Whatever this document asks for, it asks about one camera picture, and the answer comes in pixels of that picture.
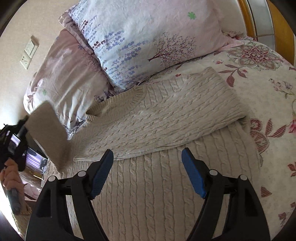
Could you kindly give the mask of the person's left hand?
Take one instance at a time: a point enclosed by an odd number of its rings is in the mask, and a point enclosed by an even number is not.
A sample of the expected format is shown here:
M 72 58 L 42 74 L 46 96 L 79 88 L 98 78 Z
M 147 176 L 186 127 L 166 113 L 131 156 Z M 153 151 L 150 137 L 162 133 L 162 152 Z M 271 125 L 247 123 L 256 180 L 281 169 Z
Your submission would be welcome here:
M 5 162 L 5 168 L 1 170 L 1 184 L 5 190 L 16 189 L 20 194 L 24 194 L 24 184 L 18 172 L 18 165 L 13 159 Z

